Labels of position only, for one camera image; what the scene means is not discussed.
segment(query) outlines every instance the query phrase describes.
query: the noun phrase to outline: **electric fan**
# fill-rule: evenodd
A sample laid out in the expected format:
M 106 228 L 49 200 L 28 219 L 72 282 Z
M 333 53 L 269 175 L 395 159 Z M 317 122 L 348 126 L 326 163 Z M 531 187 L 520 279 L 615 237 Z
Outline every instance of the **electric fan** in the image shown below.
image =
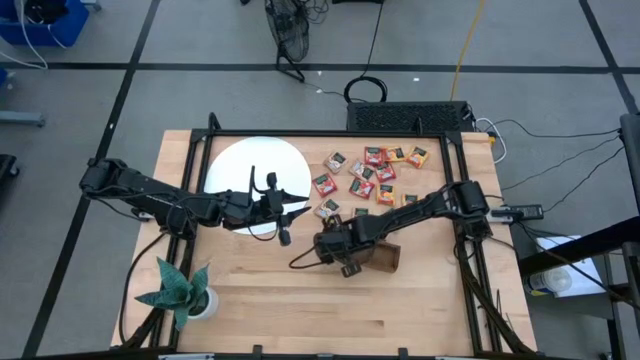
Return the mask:
M 307 9 L 300 0 L 265 0 L 267 20 L 278 46 L 276 70 L 304 82 L 304 75 L 295 64 L 309 51 L 309 21 Z M 280 66 L 280 58 L 291 65 L 296 74 Z

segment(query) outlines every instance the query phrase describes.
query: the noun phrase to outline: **wooden object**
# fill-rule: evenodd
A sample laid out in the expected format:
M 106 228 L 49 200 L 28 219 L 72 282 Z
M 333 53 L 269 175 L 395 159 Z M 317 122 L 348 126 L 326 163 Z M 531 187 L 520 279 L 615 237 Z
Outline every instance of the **wooden object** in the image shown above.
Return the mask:
M 186 158 L 189 131 L 167 131 L 158 156 L 154 177 L 179 186 Z M 211 161 L 238 137 L 215 137 Z M 364 146 L 397 144 L 405 151 L 418 145 L 430 152 L 421 169 L 408 163 L 394 163 L 398 178 L 389 182 L 396 194 L 421 196 L 439 189 L 445 182 L 440 147 L 430 139 L 367 139 L 328 137 L 283 137 L 304 155 L 313 178 L 326 172 L 324 160 L 340 151 L 351 161 L 361 157 Z M 500 195 L 495 166 L 486 134 L 463 134 L 470 177 L 481 183 L 485 194 Z M 196 156 L 199 164 L 200 153 Z M 458 174 L 455 153 L 451 152 L 454 173 Z M 194 168 L 194 190 L 198 166 Z M 341 189 L 327 198 L 336 200 L 343 218 L 354 207 L 381 214 L 388 206 L 376 204 L 375 197 L 361 199 L 348 192 L 353 175 L 347 171 L 333 176 Z M 489 198 L 490 204 L 500 200 Z M 312 189 L 309 206 L 321 201 Z M 511 243 L 509 229 L 492 225 L 494 237 Z M 361 274 L 345 279 L 339 265 L 291 270 L 291 259 L 312 246 L 313 235 L 322 229 L 309 211 L 290 228 L 292 244 L 281 247 L 277 240 L 264 243 L 250 236 L 221 228 L 199 227 L 191 273 L 206 264 L 209 285 L 220 296 L 216 315 L 189 322 L 180 336 L 179 351 L 249 353 L 255 344 L 265 353 L 336 353 L 394 355 L 406 347 L 411 355 L 468 356 L 472 354 L 462 280 L 453 257 L 453 227 L 450 220 L 424 221 L 392 233 L 391 244 L 402 247 L 395 273 L 364 268 Z M 143 224 L 135 250 L 137 254 L 157 236 L 155 222 Z M 151 310 L 133 297 L 155 291 L 160 285 L 156 256 L 165 257 L 168 238 L 151 249 L 139 262 L 129 287 L 125 324 L 127 336 Z M 487 270 L 494 294 L 499 289 L 502 312 L 523 342 L 536 348 L 527 303 L 522 290 L 516 256 L 512 249 L 486 240 L 483 244 Z M 313 255 L 300 264 L 316 262 Z M 481 310 L 479 327 L 484 348 L 489 349 L 485 318 Z M 168 342 L 169 316 L 161 344 Z M 114 333 L 114 344 L 118 337 Z

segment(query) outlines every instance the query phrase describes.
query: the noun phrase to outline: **white container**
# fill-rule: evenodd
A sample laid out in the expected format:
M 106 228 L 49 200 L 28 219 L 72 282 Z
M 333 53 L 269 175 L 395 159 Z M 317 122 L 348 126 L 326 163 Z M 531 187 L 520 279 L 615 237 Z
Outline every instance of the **white container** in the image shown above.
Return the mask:
M 563 268 L 533 274 L 522 280 L 524 290 L 531 295 L 553 294 L 571 288 L 571 275 Z
M 206 319 L 208 317 L 210 317 L 211 315 L 215 314 L 216 311 L 218 310 L 218 305 L 220 303 L 220 299 L 218 298 L 218 294 L 210 287 L 207 286 L 207 296 L 209 299 L 209 302 L 207 303 L 207 307 L 204 308 L 204 311 L 202 311 L 200 314 L 198 315 L 189 315 L 189 320 L 201 320 L 201 319 Z

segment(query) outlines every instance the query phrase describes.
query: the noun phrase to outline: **blue bin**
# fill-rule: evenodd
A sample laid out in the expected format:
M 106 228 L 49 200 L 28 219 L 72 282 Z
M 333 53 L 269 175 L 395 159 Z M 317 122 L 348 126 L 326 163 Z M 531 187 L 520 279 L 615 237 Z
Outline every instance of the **blue bin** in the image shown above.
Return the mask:
M 7 80 L 8 76 L 9 74 L 7 73 L 7 70 L 0 68 L 0 85 L 4 84 L 4 81 Z
M 57 39 L 65 47 L 73 46 L 80 31 L 84 27 L 89 17 L 89 11 L 80 0 L 49 0 L 64 2 L 69 9 L 69 13 L 51 24 L 51 31 L 44 24 L 25 23 L 29 41 L 33 46 L 60 46 Z M 27 45 L 27 40 L 22 33 L 18 13 L 16 12 L 14 0 L 0 0 L 0 17 L 9 19 L 10 22 L 0 22 L 0 36 L 9 44 Z

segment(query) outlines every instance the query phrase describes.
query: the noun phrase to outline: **white cable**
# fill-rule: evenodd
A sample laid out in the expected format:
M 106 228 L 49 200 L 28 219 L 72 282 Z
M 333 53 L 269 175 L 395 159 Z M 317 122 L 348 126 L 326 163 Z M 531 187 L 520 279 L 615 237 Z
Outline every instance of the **white cable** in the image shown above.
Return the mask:
M 502 153 L 502 156 L 500 156 L 500 157 L 498 158 L 498 160 L 494 160 L 494 161 L 493 161 L 493 163 L 494 163 L 494 164 L 497 164 L 497 163 L 499 163 L 500 161 L 504 160 L 504 158 L 506 158 L 506 157 L 507 157 L 507 145 L 504 143 L 504 140 L 502 139 L 502 135 L 500 135 L 500 131 L 499 131 L 499 130 L 498 130 L 498 128 L 493 124 L 493 122 L 491 122 L 491 120 L 489 120 L 489 119 L 487 119 L 487 118 L 480 118 L 480 119 L 476 119 L 476 122 L 478 122 L 478 121 L 486 121 L 486 122 L 488 122 L 488 123 L 489 123 L 489 125 L 491 125 L 491 126 L 489 126 L 489 127 L 485 130 L 485 132 L 486 132 L 486 131 L 488 131 L 489 129 L 493 128 L 493 129 L 496 131 L 496 135 L 498 135 L 498 139 L 500 140 L 500 143 L 502 144 L 502 149 L 504 150 L 504 152 Z
M 36 54 L 36 56 L 40 59 L 40 61 L 42 61 L 42 63 L 44 65 L 38 65 L 38 64 L 32 64 L 32 63 L 27 63 L 27 62 L 22 62 L 18 59 L 15 59 L 5 53 L 3 53 L 2 51 L 0 51 L 0 55 L 6 57 L 7 59 L 16 62 L 20 65 L 24 65 L 27 67 L 32 67 L 32 68 L 36 68 L 36 69 L 42 69 L 42 70 L 48 70 L 49 69 L 49 64 L 47 64 L 47 62 L 44 60 L 44 58 L 42 56 L 40 56 L 40 54 L 36 51 L 36 49 L 33 47 L 33 45 L 31 45 L 31 40 L 29 40 L 29 36 L 27 36 L 27 28 L 24 26 L 24 10 L 25 10 L 25 4 L 24 4 L 24 0 L 20 0 L 20 7 L 22 8 L 22 11 L 20 12 L 20 25 L 22 26 L 22 34 L 24 35 L 25 40 L 27 40 L 27 44 L 29 44 L 29 48 L 31 49 L 31 51 L 33 51 L 34 54 Z
M 53 40 L 63 49 L 66 49 L 67 47 L 64 46 L 60 40 L 58 40 L 58 38 L 56 38 L 55 35 L 53 35 L 53 31 L 51 31 L 51 24 L 47 25 L 47 29 L 49 29 L 49 34 L 51 34 L 51 37 L 53 38 Z

